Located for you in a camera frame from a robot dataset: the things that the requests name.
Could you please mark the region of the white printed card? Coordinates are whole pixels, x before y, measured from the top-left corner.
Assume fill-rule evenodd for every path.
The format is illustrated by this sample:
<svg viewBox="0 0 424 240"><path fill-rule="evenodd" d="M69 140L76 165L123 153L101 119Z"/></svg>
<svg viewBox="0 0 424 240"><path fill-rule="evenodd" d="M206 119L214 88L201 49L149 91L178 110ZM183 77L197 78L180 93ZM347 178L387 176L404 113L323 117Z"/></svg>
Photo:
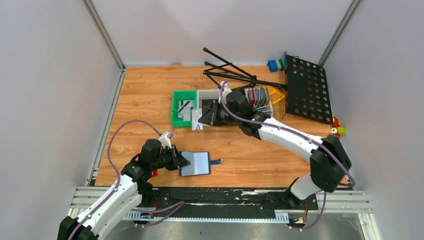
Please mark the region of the white printed card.
<svg viewBox="0 0 424 240"><path fill-rule="evenodd" d="M193 131L201 131L203 130L203 124L199 122L202 117L202 109L196 108L191 110L191 124Z"/></svg>

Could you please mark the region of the blue card holder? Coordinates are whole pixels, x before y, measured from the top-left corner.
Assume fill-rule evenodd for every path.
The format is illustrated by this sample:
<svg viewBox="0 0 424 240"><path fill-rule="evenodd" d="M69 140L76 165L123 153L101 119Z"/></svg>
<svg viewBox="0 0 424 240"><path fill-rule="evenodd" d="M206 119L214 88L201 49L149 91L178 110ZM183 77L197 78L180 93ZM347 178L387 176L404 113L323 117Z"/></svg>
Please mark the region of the blue card holder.
<svg viewBox="0 0 424 240"><path fill-rule="evenodd" d="M220 165L222 159L211 159L208 151L181 151L181 155L189 161L189 165L179 170L180 177L210 175L211 166Z"/></svg>

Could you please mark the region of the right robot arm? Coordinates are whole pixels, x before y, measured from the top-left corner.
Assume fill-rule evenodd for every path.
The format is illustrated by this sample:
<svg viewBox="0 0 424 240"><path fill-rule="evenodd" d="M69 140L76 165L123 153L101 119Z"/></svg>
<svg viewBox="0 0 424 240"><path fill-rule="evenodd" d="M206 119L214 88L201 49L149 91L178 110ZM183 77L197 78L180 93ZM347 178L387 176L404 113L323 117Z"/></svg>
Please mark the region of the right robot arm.
<svg viewBox="0 0 424 240"><path fill-rule="evenodd" d="M309 163L310 173L288 187L288 200L299 202L321 191L332 193L343 184L344 177L350 179L351 186L356 184L349 172L352 163L335 135L320 137L289 127L254 108L239 90L221 91L216 99L203 99L201 110L198 121L202 124L237 125L244 134L282 146Z"/></svg>

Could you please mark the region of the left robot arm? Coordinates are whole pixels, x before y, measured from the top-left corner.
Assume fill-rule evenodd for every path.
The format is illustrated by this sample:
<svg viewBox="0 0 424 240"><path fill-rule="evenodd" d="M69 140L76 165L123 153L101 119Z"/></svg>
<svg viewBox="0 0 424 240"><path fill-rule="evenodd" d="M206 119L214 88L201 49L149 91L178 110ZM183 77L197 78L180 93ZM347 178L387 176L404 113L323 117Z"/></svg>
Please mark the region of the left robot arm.
<svg viewBox="0 0 424 240"><path fill-rule="evenodd" d="M174 144L163 146L158 139L148 139L127 163L110 188L77 217L66 216L59 225L59 240L103 240L121 219L141 203L153 198L149 179L165 168L175 171L190 165Z"/></svg>

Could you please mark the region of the white bin with black cards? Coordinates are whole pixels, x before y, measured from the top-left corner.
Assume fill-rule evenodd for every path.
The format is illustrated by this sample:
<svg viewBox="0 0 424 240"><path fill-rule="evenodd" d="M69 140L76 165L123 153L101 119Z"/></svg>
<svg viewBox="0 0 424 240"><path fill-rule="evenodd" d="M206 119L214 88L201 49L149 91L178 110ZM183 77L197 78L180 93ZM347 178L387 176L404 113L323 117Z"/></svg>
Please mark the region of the white bin with black cards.
<svg viewBox="0 0 424 240"><path fill-rule="evenodd" d="M201 89L197 91L197 107L202 109L202 100L219 99L220 91L218 89Z"/></svg>

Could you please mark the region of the silver cards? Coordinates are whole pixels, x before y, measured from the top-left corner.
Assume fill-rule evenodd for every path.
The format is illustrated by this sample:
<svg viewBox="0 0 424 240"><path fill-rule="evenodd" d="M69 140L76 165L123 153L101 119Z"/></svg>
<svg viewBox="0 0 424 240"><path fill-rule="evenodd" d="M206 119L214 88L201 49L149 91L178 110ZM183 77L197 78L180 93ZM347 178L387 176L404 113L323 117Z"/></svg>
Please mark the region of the silver cards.
<svg viewBox="0 0 424 240"><path fill-rule="evenodd" d="M180 100L177 105L177 117L183 121L192 120L192 110L195 107L193 100Z"/></svg>

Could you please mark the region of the white bin with card holders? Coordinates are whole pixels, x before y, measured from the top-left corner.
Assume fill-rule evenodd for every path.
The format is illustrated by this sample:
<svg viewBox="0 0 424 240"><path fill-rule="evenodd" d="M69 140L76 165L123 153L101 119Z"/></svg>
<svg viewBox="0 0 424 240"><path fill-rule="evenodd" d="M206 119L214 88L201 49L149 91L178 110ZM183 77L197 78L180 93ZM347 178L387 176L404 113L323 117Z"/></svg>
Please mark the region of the white bin with card holders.
<svg viewBox="0 0 424 240"><path fill-rule="evenodd" d="M246 88L244 93L254 111L263 112L270 117L274 115L273 104L267 88L250 87Z"/></svg>

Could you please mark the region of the green bin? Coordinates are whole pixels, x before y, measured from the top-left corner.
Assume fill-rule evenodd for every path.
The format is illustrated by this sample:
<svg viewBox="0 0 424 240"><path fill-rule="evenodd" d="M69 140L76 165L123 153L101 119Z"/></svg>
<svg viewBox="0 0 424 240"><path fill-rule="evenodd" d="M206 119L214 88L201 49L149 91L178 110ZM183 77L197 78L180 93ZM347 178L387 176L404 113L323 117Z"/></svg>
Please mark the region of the green bin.
<svg viewBox="0 0 424 240"><path fill-rule="evenodd" d="M192 126L192 120L183 121L182 119L177 117L178 101L182 101L182 100L193 100L194 101L193 109L196 109L198 106L197 91L196 90L175 90L173 92L172 104L171 104L171 124L173 127L176 127L176 128Z"/></svg>

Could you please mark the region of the black music stand tripod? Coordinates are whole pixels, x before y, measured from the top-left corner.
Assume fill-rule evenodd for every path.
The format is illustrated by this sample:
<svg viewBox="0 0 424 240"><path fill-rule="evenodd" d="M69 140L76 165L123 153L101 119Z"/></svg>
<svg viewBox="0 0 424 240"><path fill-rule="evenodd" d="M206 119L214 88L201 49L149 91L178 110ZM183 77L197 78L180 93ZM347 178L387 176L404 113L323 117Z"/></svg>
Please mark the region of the black music stand tripod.
<svg viewBox="0 0 424 240"><path fill-rule="evenodd" d="M265 85L273 88L277 88L279 90L287 90L288 86L286 84L277 83L277 82L269 82L264 80L259 80L256 75L252 75L247 71L241 69L240 67L234 65L232 62L224 59L223 57L217 55L216 53L210 51L208 48L203 47L202 49L205 53L210 54L211 56L217 58L222 61L222 65L212 64L208 61L205 61L204 64L209 66L210 68L204 70L202 73L207 76L214 84L218 86L220 89L220 84L214 79L214 77L225 78L230 80L237 80L248 83L247 85L236 87L237 89L255 87L256 85Z"/></svg>

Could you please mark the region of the yellow triangle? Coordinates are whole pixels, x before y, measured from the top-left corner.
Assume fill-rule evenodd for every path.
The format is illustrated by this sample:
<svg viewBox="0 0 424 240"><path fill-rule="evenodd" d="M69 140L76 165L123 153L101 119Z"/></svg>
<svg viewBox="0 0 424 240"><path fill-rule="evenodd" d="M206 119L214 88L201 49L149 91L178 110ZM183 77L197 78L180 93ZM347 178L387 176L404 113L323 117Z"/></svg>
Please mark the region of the yellow triangle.
<svg viewBox="0 0 424 240"><path fill-rule="evenodd" d="M268 85L266 85L265 88L268 90L269 98L273 105L277 104L278 102L286 98L286 95L282 93L281 91L279 91L277 88L274 88Z"/></svg>

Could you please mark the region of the blue green white blocks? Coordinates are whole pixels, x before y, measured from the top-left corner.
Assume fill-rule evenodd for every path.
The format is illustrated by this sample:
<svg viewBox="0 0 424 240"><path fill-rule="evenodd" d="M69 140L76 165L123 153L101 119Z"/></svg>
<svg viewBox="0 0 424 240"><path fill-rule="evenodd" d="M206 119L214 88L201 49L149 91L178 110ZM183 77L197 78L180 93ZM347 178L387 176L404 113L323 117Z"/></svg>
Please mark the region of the blue green white blocks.
<svg viewBox="0 0 424 240"><path fill-rule="evenodd" d="M269 60L267 62L267 67L271 73L283 72L286 69L286 60L285 59Z"/></svg>

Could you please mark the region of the black perforated stand plate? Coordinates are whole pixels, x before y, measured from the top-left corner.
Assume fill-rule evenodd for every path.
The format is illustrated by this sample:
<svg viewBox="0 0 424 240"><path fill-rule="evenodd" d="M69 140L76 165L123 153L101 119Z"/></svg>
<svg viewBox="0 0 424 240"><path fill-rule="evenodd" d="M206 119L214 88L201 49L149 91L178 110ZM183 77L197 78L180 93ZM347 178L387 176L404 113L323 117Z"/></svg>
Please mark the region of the black perforated stand plate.
<svg viewBox="0 0 424 240"><path fill-rule="evenodd" d="M331 125L333 114L324 67L288 54L284 60L285 112Z"/></svg>

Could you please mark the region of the colourful small toy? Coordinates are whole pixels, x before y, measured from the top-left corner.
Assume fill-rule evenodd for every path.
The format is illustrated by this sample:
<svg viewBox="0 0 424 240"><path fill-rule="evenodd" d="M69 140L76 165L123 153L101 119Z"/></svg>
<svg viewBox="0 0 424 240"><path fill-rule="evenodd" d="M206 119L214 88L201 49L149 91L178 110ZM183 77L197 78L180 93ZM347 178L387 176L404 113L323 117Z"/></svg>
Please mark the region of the colourful small toy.
<svg viewBox="0 0 424 240"><path fill-rule="evenodd" d="M335 116L332 118L331 131L337 138L347 134L346 129L340 125L339 120Z"/></svg>

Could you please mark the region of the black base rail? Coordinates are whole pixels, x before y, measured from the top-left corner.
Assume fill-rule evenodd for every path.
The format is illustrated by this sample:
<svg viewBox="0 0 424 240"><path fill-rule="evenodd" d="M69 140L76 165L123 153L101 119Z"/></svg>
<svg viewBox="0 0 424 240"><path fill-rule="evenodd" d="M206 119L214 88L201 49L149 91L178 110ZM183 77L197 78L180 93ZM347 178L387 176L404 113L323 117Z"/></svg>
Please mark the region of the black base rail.
<svg viewBox="0 0 424 240"><path fill-rule="evenodd" d="M275 211L316 211L315 195L291 205L285 188L254 187L155 187L138 207L147 210L183 206L174 218L272 219Z"/></svg>

